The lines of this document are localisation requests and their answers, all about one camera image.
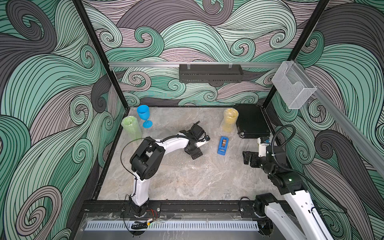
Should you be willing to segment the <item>blue tape dispenser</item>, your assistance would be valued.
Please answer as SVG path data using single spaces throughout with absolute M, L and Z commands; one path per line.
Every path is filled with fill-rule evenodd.
M 225 136 L 222 136 L 219 141 L 217 153 L 221 156 L 225 156 L 228 148 L 229 139 Z

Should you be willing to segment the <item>blue plastic wine glass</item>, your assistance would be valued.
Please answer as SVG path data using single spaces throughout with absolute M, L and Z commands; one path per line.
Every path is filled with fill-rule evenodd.
M 143 122 L 143 127 L 145 129 L 151 128 L 153 123 L 152 123 L 152 121 L 149 120 L 149 118 L 150 118 L 150 108 L 147 105 L 140 105 L 137 108 L 137 113 L 138 113 L 140 119 L 142 119 L 144 121 Z

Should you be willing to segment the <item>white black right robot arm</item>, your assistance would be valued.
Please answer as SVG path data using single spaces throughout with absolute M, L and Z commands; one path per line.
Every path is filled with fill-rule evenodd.
M 287 240 L 333 239 L 323 222 L 303 177 L 288 164 L 284 149 L 267 137 L 258 138 L 258 151 L 243 152 L 244 163 L 261 169 L 278 188 L 298 223 L 289 217 L 283 205 L 272 194 L 255 197 L 254 211 L 257 217 L 272 222 Z

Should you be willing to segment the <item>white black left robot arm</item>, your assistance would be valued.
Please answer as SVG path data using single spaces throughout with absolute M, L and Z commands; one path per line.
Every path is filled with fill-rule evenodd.
M 146 214 L 150 199 L 150 179 L 157 173 L 164 156 L 183 149 L 195 160 L 203 155 L 200 147 L 209 141 L 210 136 L 199 126 L 199 122 L 194 123 L 189 130 L 182 130 L 164 139 L 143 139 L 130 158 L 134 187 L 129 203 L 136 216 Z

